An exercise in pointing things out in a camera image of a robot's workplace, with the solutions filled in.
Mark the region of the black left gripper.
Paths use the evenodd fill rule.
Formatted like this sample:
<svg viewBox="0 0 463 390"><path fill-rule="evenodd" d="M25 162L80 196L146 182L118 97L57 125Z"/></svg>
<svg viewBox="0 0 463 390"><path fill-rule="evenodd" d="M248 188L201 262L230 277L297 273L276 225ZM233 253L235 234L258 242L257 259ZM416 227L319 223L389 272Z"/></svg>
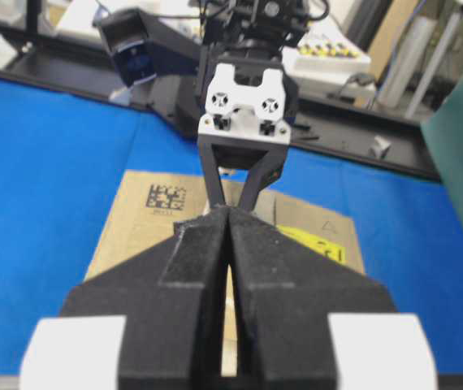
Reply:
<svg viewBox="0 0 463 390"><path fill-rule="evenodd" d="M225 205L219 167L247 167L238 207L253 211L259 193L283 172L298 87L282 63L219 58L202 97L197 146L210 208Z"/></svg>

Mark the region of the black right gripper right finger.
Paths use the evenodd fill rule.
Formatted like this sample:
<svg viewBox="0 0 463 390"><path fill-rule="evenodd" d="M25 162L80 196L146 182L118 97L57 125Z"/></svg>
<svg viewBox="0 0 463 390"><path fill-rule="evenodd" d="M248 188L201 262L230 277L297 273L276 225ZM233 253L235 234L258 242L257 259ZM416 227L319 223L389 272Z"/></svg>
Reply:
<svg viewBox="0 0 463 390"><path fill-rule="evenodd" d="M330 313L395 313L387 288L233 208L238 372L261 389L334 389Z"/></svg>

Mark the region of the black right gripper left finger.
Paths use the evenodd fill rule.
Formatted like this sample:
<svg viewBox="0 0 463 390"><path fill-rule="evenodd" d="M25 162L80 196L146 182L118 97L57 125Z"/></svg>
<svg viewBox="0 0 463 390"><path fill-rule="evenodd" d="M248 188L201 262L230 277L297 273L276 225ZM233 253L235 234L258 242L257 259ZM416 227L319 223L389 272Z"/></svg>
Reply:
<svg viewBox="0 0 463 390"><path fill-rule="evenodd" d="M205 389L219 375L229 209L74 287L62 317L123 315L119 389Z"/></svg>

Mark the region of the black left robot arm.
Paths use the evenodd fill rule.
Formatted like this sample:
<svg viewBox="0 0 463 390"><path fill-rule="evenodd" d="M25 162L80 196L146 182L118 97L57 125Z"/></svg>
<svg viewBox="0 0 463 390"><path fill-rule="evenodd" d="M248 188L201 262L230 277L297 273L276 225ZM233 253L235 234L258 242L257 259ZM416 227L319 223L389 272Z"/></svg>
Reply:
<svg viewBox="0 0 463 390"><path fill-rule="evenodd" d="M283 49L309 31L307 1L226 1L206 18L197 75L197 147L211 209L225 206L220 169L247 172L238 206L252 211L282 174L299 86Z"/></svg>

